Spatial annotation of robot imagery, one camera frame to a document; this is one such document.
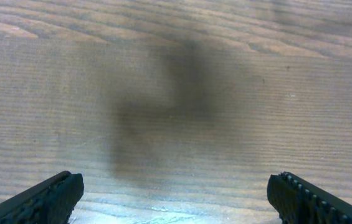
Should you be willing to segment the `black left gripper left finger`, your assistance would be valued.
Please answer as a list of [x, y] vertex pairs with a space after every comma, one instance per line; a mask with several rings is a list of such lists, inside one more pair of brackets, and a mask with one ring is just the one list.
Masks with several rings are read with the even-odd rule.
[[0, 224], [68, 224], [83, 192], [82, 174], [60, 172], [0, 203]]

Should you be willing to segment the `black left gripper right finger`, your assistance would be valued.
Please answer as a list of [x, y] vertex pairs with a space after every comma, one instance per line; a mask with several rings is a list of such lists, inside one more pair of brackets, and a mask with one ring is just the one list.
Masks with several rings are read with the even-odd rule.
[[352, 205], [290, 172], [272, 174], [267, 199], [283, 224], [352, 224]]

